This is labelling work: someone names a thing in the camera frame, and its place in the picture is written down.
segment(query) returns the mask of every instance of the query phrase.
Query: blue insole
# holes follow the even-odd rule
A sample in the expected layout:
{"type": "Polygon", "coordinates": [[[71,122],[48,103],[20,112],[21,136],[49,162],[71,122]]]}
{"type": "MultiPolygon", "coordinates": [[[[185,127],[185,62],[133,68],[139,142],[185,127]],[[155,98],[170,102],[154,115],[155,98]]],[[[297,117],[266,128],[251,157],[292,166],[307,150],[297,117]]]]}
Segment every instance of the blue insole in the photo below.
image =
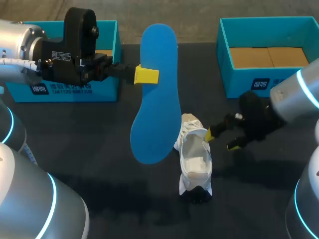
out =
{"type": "Polygon", "coordinates": [[[149,26],[141,40],[141,67],[159,70],[158,84],[143,84],[140,110],[131,128],[131,149],[144,164],[163,160],[181,126],[177,90],[177,40],[167,25],[149,26]]]}

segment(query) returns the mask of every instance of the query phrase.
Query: open box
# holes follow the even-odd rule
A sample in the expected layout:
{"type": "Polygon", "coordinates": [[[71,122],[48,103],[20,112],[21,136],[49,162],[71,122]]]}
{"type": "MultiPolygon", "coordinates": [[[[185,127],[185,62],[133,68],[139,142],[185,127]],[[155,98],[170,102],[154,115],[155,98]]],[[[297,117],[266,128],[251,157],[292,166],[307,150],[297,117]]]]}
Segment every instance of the open box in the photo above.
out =
{"type": "Polygon", "coordinates": [[[217,57],[228,98],[272,87],[319,58],[319,25],[313,17],[221,18],[217,57]]]}
{"type": "MultiPolygon", "coordinates": [[[[25,22],[44,29],[48,38],[63,36],[63,21],[25,22]]],[[[121,41],[117,21],[97,21],[99,38],[97,52],[111,54],[113,62],[121,60],[121,41]]],[[[109,102],[116,101],[118,79],[108,77],[102,82],[91,81],[83,87],[42,80],[39,86],[6,83],[15,102],[109,102]]]]}

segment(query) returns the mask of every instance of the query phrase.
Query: concrete floor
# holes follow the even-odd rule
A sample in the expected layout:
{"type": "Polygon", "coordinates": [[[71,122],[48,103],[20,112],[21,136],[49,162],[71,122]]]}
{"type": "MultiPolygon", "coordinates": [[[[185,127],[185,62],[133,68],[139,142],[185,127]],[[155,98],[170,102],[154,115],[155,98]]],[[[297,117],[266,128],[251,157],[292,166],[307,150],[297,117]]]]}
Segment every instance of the concrete floor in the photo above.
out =
{"type": "Polygon", "coordinates": [[[71,6],[94,10],[98,20],[118,20],[123,43],[139,43],[156,22],[171,26],[179,42],[211,42],[221,17],[311,15],[319,21],[318,0],[0,0],[0,18],[63,20],[71,6]]]}

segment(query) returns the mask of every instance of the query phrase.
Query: white cable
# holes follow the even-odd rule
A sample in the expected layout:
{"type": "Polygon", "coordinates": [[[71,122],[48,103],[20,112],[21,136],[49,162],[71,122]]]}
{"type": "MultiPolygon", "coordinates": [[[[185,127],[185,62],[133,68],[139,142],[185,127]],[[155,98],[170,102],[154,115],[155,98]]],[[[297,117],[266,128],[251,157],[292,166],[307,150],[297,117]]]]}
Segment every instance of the white cable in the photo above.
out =
{"type": "Polygon", "coordinates": [[[28,155],[28,158],[30,159],[30,161],[32,163],[34,163],[35,165],[38,165],[38,163],[36,162],[35,157],[34,157],[32,151],[31,151],[31,149],[29,148],[29,146],[26,143],[24,144],[23,148],[24,148],[26,154],[28,155]]]}
{"type": "Polygon", "coordinates": [[[32,71],[37,71],[35,61],[21,60],[21,59],[12,59],[12,58],[0,58],[0,65],[14,65],[21,66],[32,71]]]}

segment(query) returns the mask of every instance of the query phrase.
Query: glowing blue ring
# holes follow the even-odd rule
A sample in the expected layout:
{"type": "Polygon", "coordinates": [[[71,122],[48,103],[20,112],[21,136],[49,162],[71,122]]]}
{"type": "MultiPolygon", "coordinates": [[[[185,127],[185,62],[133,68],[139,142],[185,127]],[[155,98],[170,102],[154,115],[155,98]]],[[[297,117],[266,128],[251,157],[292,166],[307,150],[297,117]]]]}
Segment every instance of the glowing blue ring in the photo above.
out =
{"type": "Polygon", "coordinates": [[[55,205],[56,205],[56,186],[55,186],[55,182],[53,180],[53,178],[51,177],[50,174],[48,174],[50,179],[51,179],[51,182],[52,182],[52,186],[53,186],[53,200],[52,200],[52,205],[51,205],[51,209],[50,209],[50,212],[49,212],[49,215],[48,215],[48,218],[46,219],[45,223],[44,223],[44,226],[42,227],[41,231],[39,232],[39,234],[36,236],[35,239],[41,239],[43,234],[45,233],[46,229],[48,228],[50,222],[51,222],[51,219],[52,219],[52,216],[53,216],[53,213],[54,213],[54,209],[55,209],[55,205]]]}
{"type": "Polygon", "coordinates": [[[303,220],[303,218],[301,217],[300,213],[299,213],[299,209],[298,209],[298,206],[297,206],[297,200],[296,200],[296,194],[297,194],[297,187],[298,187],[298,184],[299,184],[299,181],[296,185],[296,189],[295,189],[295,206],[296,206],[296,211],[297,211],[297,214],[300,218],[300,221],[304,224],[305,228],[308,230],[308,232],[315,238],[315,239],[319,239],[311,230],[310,228],[307,226],[307,224],[305,223],[305,221],[303,220]]]}
{"type": "Polygon", "coordinates": [[[305,81],[301,75],[301,70],[297,72],[297,80],[304,91],[305,95],[308,97],[308,99],[319,109],[319,102],[316,100],[314,95],[310,92],[309,88],[305,84],[305,81]]]}
{"type": "Polygon", "coordinates": [[[4,140],[2,141],[2,143],[5,143],[5,142],[8,140],[8,138],[10,137],[10,135],[11,135],[11,133],[12,133],[13,125],[14,125],[13,114],[12,114],[12,112],[11,112],[11,110],[10,110],[9,108],[8,108],[8,110],[9,110],[9,112],[10,112],[10,114],[11,114],[11,128],[10,128],[10,131],[9,131],[8,135],[4,138],[4,140]]]}

